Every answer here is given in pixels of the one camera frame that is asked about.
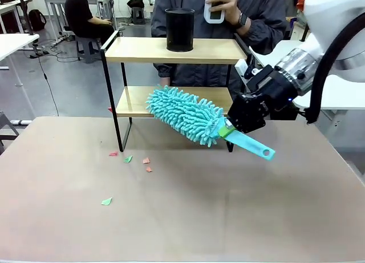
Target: gray chair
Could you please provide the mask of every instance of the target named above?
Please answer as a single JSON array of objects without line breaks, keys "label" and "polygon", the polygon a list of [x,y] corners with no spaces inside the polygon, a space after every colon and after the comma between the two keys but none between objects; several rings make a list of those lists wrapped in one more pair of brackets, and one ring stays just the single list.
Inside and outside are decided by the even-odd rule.
[{"label": "gray chair", "polygon": [[78,59],[85,59],[86,63],[92,63],[94,59],[100,59],[100,45],[97,39],[81,38],[75,36],[76,49],[78,52]]},{"label": "gray chair", "polygon": [[144,19],[144,9],[139,7],[132,8],[132,23],[135,25],[144,25],[146,23]]},{"label": "gray chair", "polygon": [[8,125],[10,127],[10,129],[13,130],[15,135],[0,135],[0,155],[5,150],[4,144],[2,143],[2,141],[3,140],[15,140],[17,138],[17,136],[19,136],[17,129],[14,128],[14,126],[9,121],[9,119],[6,117],[6,115],[2,111],[0,111],[0,130],[6,125]]}]

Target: dark jacket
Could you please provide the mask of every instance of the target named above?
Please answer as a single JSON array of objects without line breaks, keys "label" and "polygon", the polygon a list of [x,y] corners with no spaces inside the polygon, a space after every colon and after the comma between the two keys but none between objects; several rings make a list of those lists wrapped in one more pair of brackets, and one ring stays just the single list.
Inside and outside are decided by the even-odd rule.
[{"label": "dark jacket", "polygon": [[[212,25],[205,21],[205,0],[183,0],[182,7],[195,10],[194,38],[232,38],[233,31],[226,22]],[[152,36],[166,37],[165,9],[179,8],[181,0],[156,0],[152,17]],[[282,40],[286,29],[284,0],[238,0],[238,8],[247,15],[252,23],[243,37],[248,46],[260,54],[270,53]],[[224,65],[191,64],[154,64],[160,77],[171,77],[174,86],[225,85],[227,67]],[[230,91],[240,90],[241,79],[232,69]]]}]

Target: black cylinder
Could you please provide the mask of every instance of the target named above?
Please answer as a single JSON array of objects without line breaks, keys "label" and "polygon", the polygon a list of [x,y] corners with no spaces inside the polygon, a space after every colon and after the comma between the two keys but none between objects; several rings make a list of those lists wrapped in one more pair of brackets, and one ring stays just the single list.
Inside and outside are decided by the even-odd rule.
[{"label": "black cylinder", "polygon": [[167,49],[174,52],[193,50],[194,10],[166,9]]}]

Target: white handheld device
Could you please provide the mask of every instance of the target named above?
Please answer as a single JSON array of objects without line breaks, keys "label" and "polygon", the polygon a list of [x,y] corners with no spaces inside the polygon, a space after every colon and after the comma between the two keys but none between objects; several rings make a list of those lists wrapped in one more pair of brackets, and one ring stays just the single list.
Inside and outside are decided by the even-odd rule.
[{"label": "white handheld device", "polygon": [[224,11],[217,11],[217,12],[210,12],[209,9],[212,6],[220,5],[219,2],[217,3],[206,3],[204,6],[204,18],[206,22],[211,24],[219,24],[224,21],[225,12]]}]

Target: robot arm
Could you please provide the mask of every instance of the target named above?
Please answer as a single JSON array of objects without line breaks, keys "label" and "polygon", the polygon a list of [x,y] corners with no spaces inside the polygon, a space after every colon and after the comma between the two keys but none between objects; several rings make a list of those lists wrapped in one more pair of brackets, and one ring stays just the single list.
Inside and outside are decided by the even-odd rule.
[{"label": "robot arm", "polygon": [[315,122],[332,68],[349,81],[365,82],[363,73],[359,74],[365,72],[365,0],[306,0],[304,13],[312,35],[274,68],[266,66],[251,78],[247,82],[251,93],[239,95],[231,106],[228,118],[239,131],[265,126],[264,117],[271,111],[280,111],[310,90],[306,118]]}]

